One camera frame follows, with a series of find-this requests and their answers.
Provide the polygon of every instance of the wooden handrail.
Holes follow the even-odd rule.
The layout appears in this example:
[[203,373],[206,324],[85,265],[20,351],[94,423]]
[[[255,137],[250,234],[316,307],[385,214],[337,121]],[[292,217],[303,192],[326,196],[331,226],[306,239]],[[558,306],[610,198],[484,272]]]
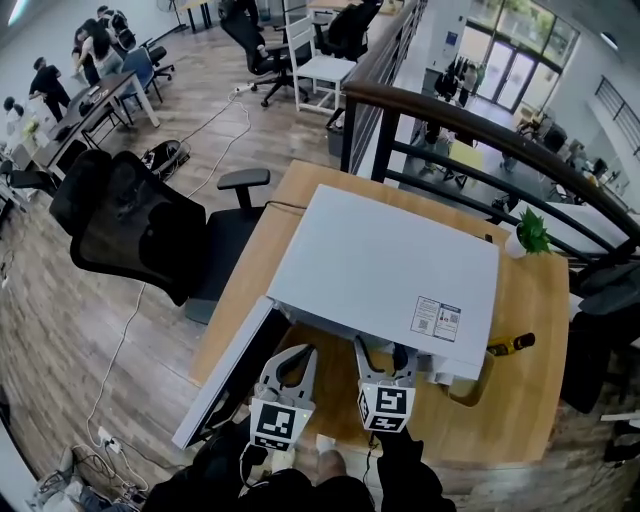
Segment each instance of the wooden handrail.
[[635,244],[640,226],[612,199],[576,173],[557,155],[514,131],[443,101],[373,82],[352,80],[344,85],[349,101],[380,107],[422,121],[435,121],[456,133],[471,136],[539,171],[592,205]]
[[414,8],[417,7],[419,3],[420,0],[409,0],[405,2],[402,10],[396,14],[393,21],[382,31],[377,41],[353,68],[348,82],[367,80],[371,76],[371,73],[380,66],[381,58],[388,50],[389,43],[397,37],[406,21],[411,17]]

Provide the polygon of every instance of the ceiling light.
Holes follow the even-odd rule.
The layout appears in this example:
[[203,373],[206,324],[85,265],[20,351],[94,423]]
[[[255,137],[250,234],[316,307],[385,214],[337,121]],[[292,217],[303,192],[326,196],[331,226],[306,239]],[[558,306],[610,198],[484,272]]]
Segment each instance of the ceiling light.
[[614,50],[618,49],[618,42],[616,41],[616,38],[613,37],[609,32],[601,32],[600,37],[605,43],[611,46],[611,48],[613,48]]
[[16,1],[16,5],[13,8],[13,12],[11,13],[11,16],[9,17],[9,23],[8,23],[9,26],[13,25],[13,23],[15,23],[18,20],[18,18],[22,15],[22,11],[24,11],[24,8],[27,6],[28,2],[29,2],[29,0],[17,0]]

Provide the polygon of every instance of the glass door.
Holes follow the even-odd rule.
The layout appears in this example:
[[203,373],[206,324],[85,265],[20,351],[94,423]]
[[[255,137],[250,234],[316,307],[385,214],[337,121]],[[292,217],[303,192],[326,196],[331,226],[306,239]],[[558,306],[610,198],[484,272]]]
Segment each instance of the glass door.
[[487,61],[487,70],[482,84],[478,88],[478,94],[489,101],[495,102],[495,96],[498,88],[503,83],[503,79],[511,58],[513,56],[513,48],[500,42],[494,42]]
[[523,89],[531,75],[534,64],[531,57],[523,53],[516,54],[516,58],[513,60],[507,79],[498,96],[498,105],[513,112],[513,107],[523,94]]

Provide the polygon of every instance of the green plant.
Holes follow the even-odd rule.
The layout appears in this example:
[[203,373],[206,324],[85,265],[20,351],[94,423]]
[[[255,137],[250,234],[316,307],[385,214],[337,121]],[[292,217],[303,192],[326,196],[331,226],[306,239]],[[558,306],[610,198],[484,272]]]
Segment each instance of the green plant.
[[520,214],[520,219],[522,222],[518,225],[518,240],[527,253],[551,252],[547,228],[544,227],[542,217],[538,217],[531,208],[527,207],[527,210]]

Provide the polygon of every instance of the potted plant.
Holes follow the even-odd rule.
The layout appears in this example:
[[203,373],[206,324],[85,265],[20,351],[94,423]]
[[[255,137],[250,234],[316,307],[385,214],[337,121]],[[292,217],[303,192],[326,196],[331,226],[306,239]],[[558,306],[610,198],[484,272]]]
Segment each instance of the potted plant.
[[547,228],[544,227],[542,217],[527,207],[527,210],[520,214],[520,219],[522,222],[516,226],[516,230],[511,233],[505,243],[504,248],[507,254],[517,259],[527,254],[551,252]]

